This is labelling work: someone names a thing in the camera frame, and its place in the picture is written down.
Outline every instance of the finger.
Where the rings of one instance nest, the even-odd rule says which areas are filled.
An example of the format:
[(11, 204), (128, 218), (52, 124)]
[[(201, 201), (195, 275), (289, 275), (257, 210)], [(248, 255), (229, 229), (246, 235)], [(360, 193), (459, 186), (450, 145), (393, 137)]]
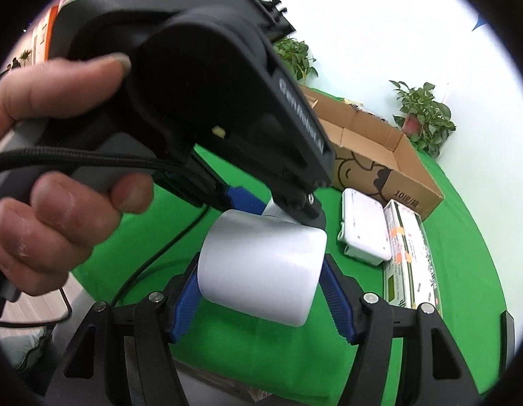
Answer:
[(73, 270), (92, 253), (90, 247), (75, 245), (44, 225), (30, 206), (11, 198), (0, 201), (0, 246), (33, 270), (52, 275)]
[(87, 62), (54, 59), (12, 71), (0, 80), (0, 139), (16, 120), (78, 116), (109, 99), (129, 72), (115, 53)]
[(41, 222), (87, 247), (111, 236), (122, 216), (107, 197), (57, 172), (37, 180), (30, 205)]
[(152, 177), (141, 173), (127, 174), (113, 186), (110, 198), (119, 211), (142, 214), (154, 198)]
[(17, 289), (30, 296), (40, 296), (60, 289), (66, 284), (68, 278), (67, 272), (58, 274), (37, 272), (9, 254), (1, 245), (0, 270)]

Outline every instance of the green tablecloth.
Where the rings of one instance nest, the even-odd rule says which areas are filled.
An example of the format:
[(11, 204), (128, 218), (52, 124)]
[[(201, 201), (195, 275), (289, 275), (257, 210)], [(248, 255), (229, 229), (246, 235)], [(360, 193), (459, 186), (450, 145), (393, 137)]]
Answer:
[[(233, 186), (244, 186), (267, 201), (267, 188), (218, 157), (199, 150), (205, 160)], [(425, 222), (439, 281), (444, 318), (471, 368), (480, 391), (495, 381), (500, 355), (499, 315), (504, 297), (483, 238), (458, 193), (438, 165), (422, 161), (444, 192), (445, 200)], [(327, 215), (327, 251), (344, 274), (364, 290), (382, 294), (382, 270), (342, 254), (336, 242), (341, 220), (341, 193), (320, 190)], [(74, 275), (96, 300), (111, 300), (141, 263), (182, 230), (198, 214), (189, 204), (156, 187), (148, 212), (127, 215), (116, 233), (98, 246)], [(125, 298), (133, 303), (161, 290), (181, 273), (219, 216), (209, 215), (144, 275)], [(190, 332), (172, 348), (176, 358), (193, 366), (243, 381), (300, 402), (334, 405), (350, 372), (355, 347), (338, 335), (322, 291), (316, 291), (306, 324), (292, 328), (234, 312), (203, 301)], [(384, 405), (394, 404), (401, 341), (393, 341)]]

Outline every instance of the pink flower pot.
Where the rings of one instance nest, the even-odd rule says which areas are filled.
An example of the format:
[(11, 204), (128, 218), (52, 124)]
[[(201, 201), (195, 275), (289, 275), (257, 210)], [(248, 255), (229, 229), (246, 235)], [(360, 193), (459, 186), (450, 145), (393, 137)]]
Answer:
[(421, 133), (421, 124), (417, 120), (416, 116), (407, 115), (404, 120), (404, 125), (402, 126), (402, 132), (408, 137)]

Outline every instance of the green plant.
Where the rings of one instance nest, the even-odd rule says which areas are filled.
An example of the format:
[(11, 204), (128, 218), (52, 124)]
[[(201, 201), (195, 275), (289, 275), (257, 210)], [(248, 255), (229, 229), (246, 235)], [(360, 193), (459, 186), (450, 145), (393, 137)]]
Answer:
[[(425, 82), (423, 87), (419, 88), (409, 88), (402, 81), (389, 82), (396, 86), (394, 91), (397, 92), (397, 99), (402, 104), (400, 111), (416, 117), (419, 122), (419, 132), (409, 136), (410, 142), (415, 148), (426, 151), (431, 157), (438, 157), (440, 147), (456, 129), (455, 124), (450, 120), (452, 112), (447, 105), (435, 101), (433, 95), (435, 86), (429, 82)], [(393, 116), (393, 118), (397, 125), (403, 128), (406, 118), (402, 116)]]
[(318, 75), (312, 66), (316, 59), (308, 57), (308, 45), (304, 41), (285, 37), (274, 43), (273, 48), (298, 82), (304, 83), (311, 73)]
[(22, 61), (23, 65), (26, 66), (26, 61), (32, 54), (32, 49), (26, 49), (23, 53), (20, 54), (19, 59)]

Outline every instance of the ribbed blue pad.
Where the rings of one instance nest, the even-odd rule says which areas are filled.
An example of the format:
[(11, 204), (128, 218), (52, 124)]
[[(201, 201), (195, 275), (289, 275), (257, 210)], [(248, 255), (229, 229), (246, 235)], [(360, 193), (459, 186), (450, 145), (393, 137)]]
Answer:
[(319, 282), (338, 333), (352, 342), (355, 339), (352, 307), (326, 261), (322, 265)]
[(248, 212), (249, 214), (261, 215), (267, 204), (244, 188), (232, 188), (227, 190), (227, 196), (231, 199), (233, 209)]
[(171, 343), (177, 343), (188, 332), (202, 297), (197, 284), (196, 269), (184, 286), (175, 306), (175, 313), (173, 313), (175, 322), (173, 328), (168, 331)]

